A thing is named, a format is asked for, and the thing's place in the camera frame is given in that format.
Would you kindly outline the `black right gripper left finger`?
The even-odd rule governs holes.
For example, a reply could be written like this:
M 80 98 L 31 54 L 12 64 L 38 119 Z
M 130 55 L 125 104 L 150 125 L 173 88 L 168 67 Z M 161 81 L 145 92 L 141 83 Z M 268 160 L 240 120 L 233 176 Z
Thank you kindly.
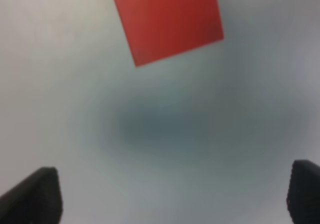
M 41 167 L 0 196 L 2 224 L 58 224 L 63 199 L 58 170 Z

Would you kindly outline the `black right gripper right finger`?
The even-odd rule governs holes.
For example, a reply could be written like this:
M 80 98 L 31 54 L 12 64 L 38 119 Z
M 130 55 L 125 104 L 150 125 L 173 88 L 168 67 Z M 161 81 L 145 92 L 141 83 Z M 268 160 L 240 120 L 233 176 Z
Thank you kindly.
M 292 164 L 287 210 L 294 224 L 320 222 L 320 167 L 309 160 Z

